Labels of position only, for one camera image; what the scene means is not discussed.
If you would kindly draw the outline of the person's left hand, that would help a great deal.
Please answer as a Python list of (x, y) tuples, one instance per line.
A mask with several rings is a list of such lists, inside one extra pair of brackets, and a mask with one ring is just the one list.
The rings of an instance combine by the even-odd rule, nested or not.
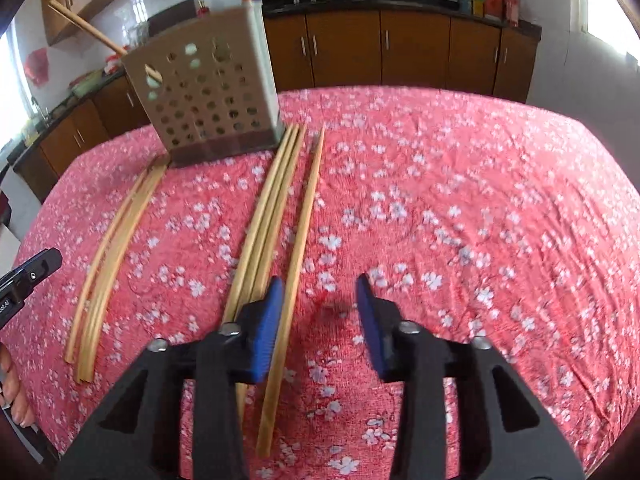
[(4, 344), (1, 346), (1, 371), (4, 374), (1, 386), (1, 405), (9, 405), (11, 418), (22, 428), (32, 426), (35, 413), (29, 404), (27, 390), (17, 373), (11, 353)]

